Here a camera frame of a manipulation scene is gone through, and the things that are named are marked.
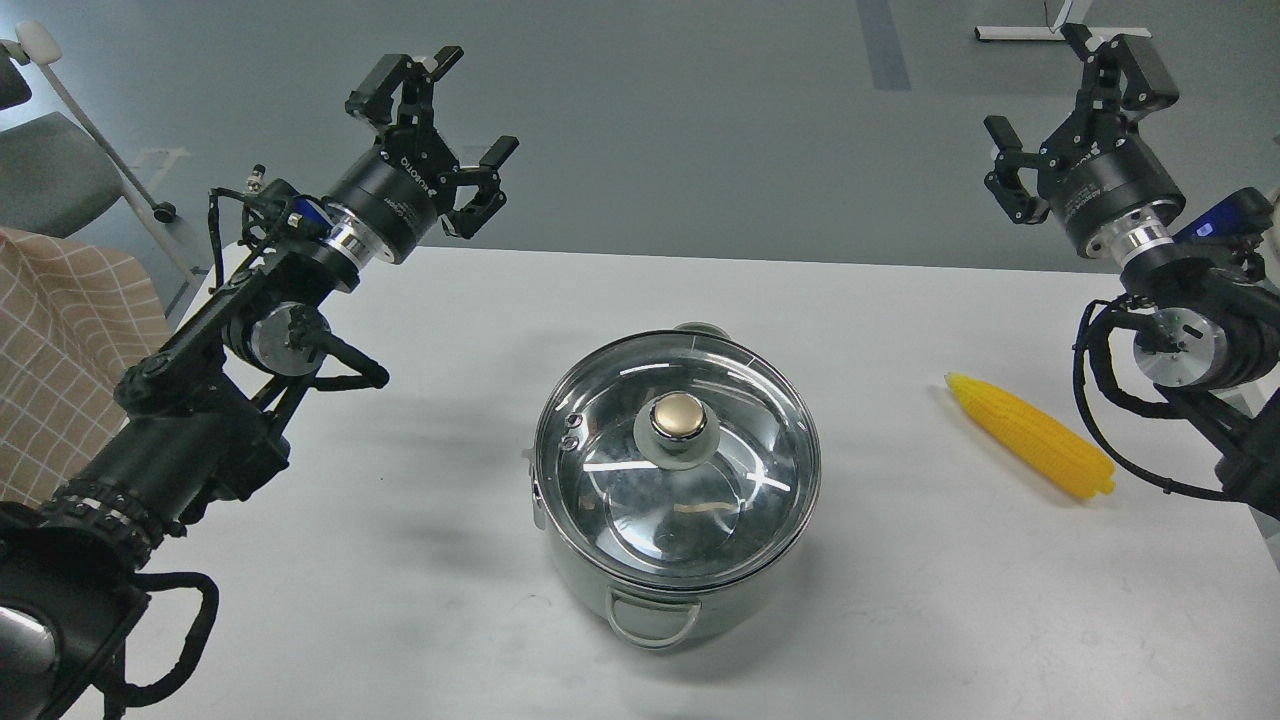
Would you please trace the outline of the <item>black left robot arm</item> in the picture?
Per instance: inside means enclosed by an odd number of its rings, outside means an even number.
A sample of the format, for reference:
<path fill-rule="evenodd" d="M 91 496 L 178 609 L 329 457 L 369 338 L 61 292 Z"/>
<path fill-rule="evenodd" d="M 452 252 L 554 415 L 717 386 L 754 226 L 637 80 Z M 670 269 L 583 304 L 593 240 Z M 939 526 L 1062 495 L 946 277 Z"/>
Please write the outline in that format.
<path fill-rule="evenodd" d="M 434 225 L 472 238 L 506 205 L 517 138 L 465 164 L 435 124 L 435 87 L 463 54 L 378 61 L 346 100 L 372 146 L 321 197 L 264 183 L 262 167 L 244 191 L 210 191 L 207 302 L 123 374 L 125 424 L 83 469 L 38 509 L 3 505 L 5 719 L 59 719 L 90 688 L 119 719 L 191 679 L 219 589 L 200 571 L 145 571 L 154 551 L 285 470 L 307 393 L 388 383 L 321 314 L 332 293 L 372 259 L 403 263 Z"/>

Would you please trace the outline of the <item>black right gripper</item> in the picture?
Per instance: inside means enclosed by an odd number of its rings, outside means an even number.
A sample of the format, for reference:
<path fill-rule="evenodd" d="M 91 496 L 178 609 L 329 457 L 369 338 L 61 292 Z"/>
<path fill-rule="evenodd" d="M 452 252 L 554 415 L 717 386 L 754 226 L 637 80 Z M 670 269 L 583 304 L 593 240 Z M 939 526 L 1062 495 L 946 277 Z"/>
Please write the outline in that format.
<path fill-rule="evenodd" d="M 1094 47 L 1088 26 L 1066 23 L 1061 35 L 1083 63 L 1075 106 L 1061 132 L 1075 147 L 1124 138 L 1107 152 L 1091 152 L 1068 164 L 1047 179 L 1047 200 L 1030 192 L 1023 170 L 1038 170 L 1043 156 L 1027 152 L 1006 117 L 988 115 L 983 126 L 993 142 L 996 158 L 984 186 L 1014 224 L 1037 225 L 1050 210 L 1059 219 L 1079 258 L 1091 255 L 1091 241 L 1111 222 L 1153 208 L 1170 224 L 1185 209 L 1187 199 L 1149 145 L 1125 138 L 1137 132 L 1147 115 L 1172 106 L 1180 99 L 1155 42 L 1148 36 L 1115 35 Z"/>

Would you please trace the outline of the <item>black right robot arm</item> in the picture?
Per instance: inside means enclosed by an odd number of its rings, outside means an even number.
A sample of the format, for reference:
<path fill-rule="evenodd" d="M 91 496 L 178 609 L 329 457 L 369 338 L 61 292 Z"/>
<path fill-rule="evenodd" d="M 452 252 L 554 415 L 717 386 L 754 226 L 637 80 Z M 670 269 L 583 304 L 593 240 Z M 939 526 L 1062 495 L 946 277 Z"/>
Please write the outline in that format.
<path fill-rule="evenodd" d="M 1027 150 L 1005 117 L 984 120 L 993 141 L 986 188 L 1016 224 L 1055 217 L 1082 258 L 1111 258 L 1123 293 L 1092 302 L 1073 346 L 1073 393 L 1085 428 L 1129 473 L 1167 495 L 1279 507 L 1279 415 L 1221 398 L 1277 366 L 1277 293 L 1265 287 L 1260 245 L 1274 205 L 1258 190 L 1230 193 L 1179 231 L 1187 200 L 1140 137 L 1143 118 L 1170 108 L 1178 87 L 1149 38 L 1097 38 L 1060 28 L 1083 65 L 1071 113 Z M 1221 455 L 1217 489 L 1153 474 L 1128 460 L 1097 425 L 1085 383 L 1137 416 L 1190 423 Z"/>

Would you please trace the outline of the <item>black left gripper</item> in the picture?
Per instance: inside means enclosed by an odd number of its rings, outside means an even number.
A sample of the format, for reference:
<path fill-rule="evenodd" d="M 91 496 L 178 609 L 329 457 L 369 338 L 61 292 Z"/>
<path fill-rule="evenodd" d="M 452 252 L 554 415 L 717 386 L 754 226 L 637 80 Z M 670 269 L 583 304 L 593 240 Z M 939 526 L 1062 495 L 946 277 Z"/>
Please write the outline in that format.
<path fill-rule="evenodd" d="M 323 196 L 323 206 L 361 266 L 371 258 L 404 263 L 438 219 L 448 236 L 471 240 L 506 205 L 500 167 L 520 146 L 515 136 L 500 136 L 476 165 L 436 172 L 436 196 L 404 159 L 445 149 L 434 123 L 434 87 L 463 54 L 456 45 L 433 56 L 387 54 L 346 100 L 346 114 L 372 129 L 381 151 L 365 152 Z M 468 187 L 474 196 L 454 208 L 458 188 Z"/>

